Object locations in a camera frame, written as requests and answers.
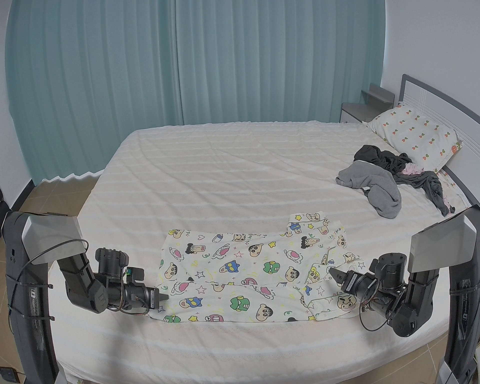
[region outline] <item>black baseboard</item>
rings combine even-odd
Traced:
[[[18,199],[13,203],[12,211],[18,211],[22,207],[28,195],[33,191],[33,188],[35,188],[35,184],[33,184],[33,180],[30,180],[20,196],[18,196]]]

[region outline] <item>curtain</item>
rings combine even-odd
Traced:
[[[38,183],[103,169],[137,129],[339,121],[384,39],[384,0],[13,0],[10,109]]]

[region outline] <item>gray nightstand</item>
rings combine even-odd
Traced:
[[[393,108],[395,95],[375,84],[370,84],[368,91],[361,92],[366,104],[343,103],[341,123],[358,123],[372,121],[373,118]]]

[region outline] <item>white pillow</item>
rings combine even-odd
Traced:
[[[405,152],[420,168],[434,172],[462,147],[454,130],[407,104],[380,114],[367,126],[398,152]]]

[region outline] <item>mattress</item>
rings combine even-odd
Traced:
[[[363,193],[335,176],[364,144],[390,149],[362,124],[228,123],[133,132],[105,168],[78,216],[88,257],[127,252],[154,286],[159,249],[172,228],[217,233],[285,230],[290,214],[323,211],[345,226],[349,247],[369,265],[408,254],[410,236],[443,217],[423,190],[400,185],[402,209],[377,215]],[[441,175],[457,212],[461,191]],[[431,319],[414,335],[385,326],[366,332],[358,317],[291,323],[178,323],[71,305],[55,264],[49,274],[56,356],[65,371],[113,383],[338,383],[424,345],[448,327],[448,271],[440,271]],[[370,327],[381,324],[375,312]]]

